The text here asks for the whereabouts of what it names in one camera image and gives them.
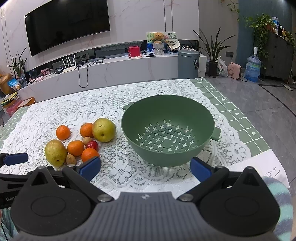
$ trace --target green colander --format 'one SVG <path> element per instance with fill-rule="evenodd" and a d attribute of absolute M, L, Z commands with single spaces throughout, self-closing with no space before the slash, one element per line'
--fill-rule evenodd
<path fill-rule="evenodd" d="M 135 152 L 162 167 L 185 164 L 209 139 L 218 141 L 221 129 L 211 113 L 195 100 L 157 95 L 123 107 L 122 130 Z"/>

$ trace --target orange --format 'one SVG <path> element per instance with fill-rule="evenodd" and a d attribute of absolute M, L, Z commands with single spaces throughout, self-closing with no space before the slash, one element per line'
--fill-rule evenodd
<path fill-rule="evenodd" d="M 73 156 L 81 156 L 84 151 L 84 144 L 82 141 L 71 141 L 67 146 L 67 151 Z"/>
<path fill-rule="evenodd" d="M 89 160 L 90 158 L 93 158 L 94 156 L 100 157 L 100 154 L 93 148 L 86 148 L 81 155 L 81 159 L 83 162 L 86 162 L 87 160 Z"/>
<path fill-rule="evenodd" d="M 57 135 L 57 138 L 63 141 L 70 137 L 71 131 L 69 127 L 61 125 L 57 128 L 56 135 Z"/>
<path fill-rule="evenodd" d="M 92 123 L 85 123 L 80 127 L 80 134 L 82 137 L 91 137 L 93 138 L 92 134 Z"/>

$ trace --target trash can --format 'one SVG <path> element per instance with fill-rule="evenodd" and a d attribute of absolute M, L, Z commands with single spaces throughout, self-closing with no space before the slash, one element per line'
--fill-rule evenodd
<path fill-rule="evenodd" d="M 178 79 L 197 78 L 199 60 L 199 51 L 180 49 L 178 51 Z"/>

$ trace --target colander handle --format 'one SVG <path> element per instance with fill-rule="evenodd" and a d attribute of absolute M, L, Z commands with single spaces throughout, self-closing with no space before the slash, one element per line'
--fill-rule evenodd
<path fill-rule="evenodd" d="M 218 127 L 214 127 L 213 134 L 211 136 L 211 139 L 214 141 L 218 141 L 220 138 L 221 129 Z"/>
<path fill-rule="evenodd" d="M 132 104 L 134 104 L 135 102 L 130 102 L 129 104 L 125 105 L 124 107 L 122 107 L 123 110 L 127 110 L 127 108 L 129 108 Z"/>

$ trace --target wall outlet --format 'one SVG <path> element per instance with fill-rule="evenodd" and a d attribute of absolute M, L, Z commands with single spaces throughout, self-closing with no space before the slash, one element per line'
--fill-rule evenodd
<path fill-rule="evenodd" d="M 225 55 L 226 57 L 231 57 L 231 58 L 233 58 L 233 52 L 227 52 L 226 51 L 226 55 Z"/>

